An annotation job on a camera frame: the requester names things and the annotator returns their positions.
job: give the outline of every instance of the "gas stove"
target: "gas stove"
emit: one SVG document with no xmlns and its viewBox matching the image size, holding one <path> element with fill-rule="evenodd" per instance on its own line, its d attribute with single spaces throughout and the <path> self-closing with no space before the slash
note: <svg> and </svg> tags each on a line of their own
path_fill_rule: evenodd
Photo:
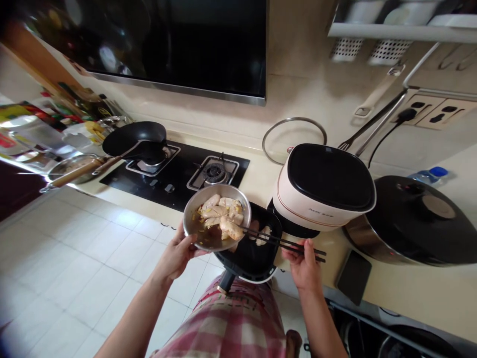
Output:
<svg viewBox="0 0 477 358">
<path fill-rule="evenodd" d="M 250 160 L 225 153 L 167 142 L 167 158 L 155 166 L 127 161 L 100 183 L 184 211 L 200 189 L 219 183 L 238 187 Z"/>
</svg>

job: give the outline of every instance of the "blue bottle cap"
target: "blue bottle cap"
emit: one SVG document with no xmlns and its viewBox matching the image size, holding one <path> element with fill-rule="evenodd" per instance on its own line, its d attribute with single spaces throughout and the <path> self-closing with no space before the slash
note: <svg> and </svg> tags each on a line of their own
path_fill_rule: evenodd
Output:
<svg viewBox="0 0 477 358">
<path fill-rule="evenodd" d="M 435 177 L 443 177 L 444 175 L 447 175 L 449 173 L 443 167 L 434 167 L 434 168 L 430 169 L 429 172 L 432 175 L 434 175 Z"/>
</svg>

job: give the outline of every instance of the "pink plaid clothing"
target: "pink plaid clothing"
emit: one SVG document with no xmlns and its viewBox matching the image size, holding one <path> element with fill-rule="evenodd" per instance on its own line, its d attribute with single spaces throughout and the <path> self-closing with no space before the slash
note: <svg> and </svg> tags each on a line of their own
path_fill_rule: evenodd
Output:
<svg viewBox="0 0 477 358">
<path fill-rule="evenodd" d="M 285 357 L 286 336 L 270 288 L 237 278 L 225 296 L 217 291 L 219 280 L 151 358 Z"/>
</svg>

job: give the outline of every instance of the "wok handle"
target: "wok handle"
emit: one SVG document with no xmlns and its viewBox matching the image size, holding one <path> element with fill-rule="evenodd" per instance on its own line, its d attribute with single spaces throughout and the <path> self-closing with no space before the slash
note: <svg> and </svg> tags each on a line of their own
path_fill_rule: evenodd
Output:
<svg viewBox="0 0 477 358">
<path fill-rule="evenodd" d="M 120 161 L 121 159 L 123 159 L 122 156 L 117 156 L 117 157 L 113 157 L 111 158 L 110 160 L 108 160 L 106 163 L 104 163 L 101 167 L 97 168 L 95 171 L 93 171 L 93 175 L 99 175 L 101 174 L 103 171 L 111 168 L 113 165 L 115 165 L 118 161 Z"/>
<path fill-rule="evenodd" d="M 40 192 L 44 193 L 53 188 L 61 188 L 62 186 L 65 186 L 73 180 L 78 179 L 82 175 L 90 173 L 97 167 L 101 166 L 101 164 L 102 161 L 100 161 L 99 159 L 93 159 L 91 163 L 83 165 L 82 167 L 73 170 L 72 172 L 63 175 L 62 177 L 59 177 L 58 179 L 53 180 L 45 188 L 41 189 Z"/>
<path fill-rule="evenodd" d="M 225 295 L 228 294 L 234 280 L 235 275 L 226 269 L 224 271 L 224 274 L 222 275 L 222 278 L 220 279 L 219 285 L 217 286 L 217 290 L 219 290 Z"/>
</svg>

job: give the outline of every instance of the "electrical outlet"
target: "electrical outlet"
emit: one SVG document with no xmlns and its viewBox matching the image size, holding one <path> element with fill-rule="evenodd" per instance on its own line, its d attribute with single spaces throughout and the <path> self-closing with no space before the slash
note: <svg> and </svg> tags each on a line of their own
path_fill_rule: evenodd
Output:
<svg viewBox="0 0 477 358">
<path fill-rule="evenodd" d="M 441 97 L 432 97 L 416 94 L 412 96 L 403 106 L 401 106 L 401 108 L 396 111 L 396 114 L 392 118 L 391 123 L 397 121 L 399 113 L 401 113 L 405 109 L 412 108 L 417 112 L 416 117 L 413 120 L 404 122 L 404 124 L 415 125 L 445 100 L 445 98 Z"/>
<path fill-rule="evenodd" d="M 416 126 L 442 130 L 476 107 L 477 102 L 446 99 L 419 121 Z"/>
</svg>

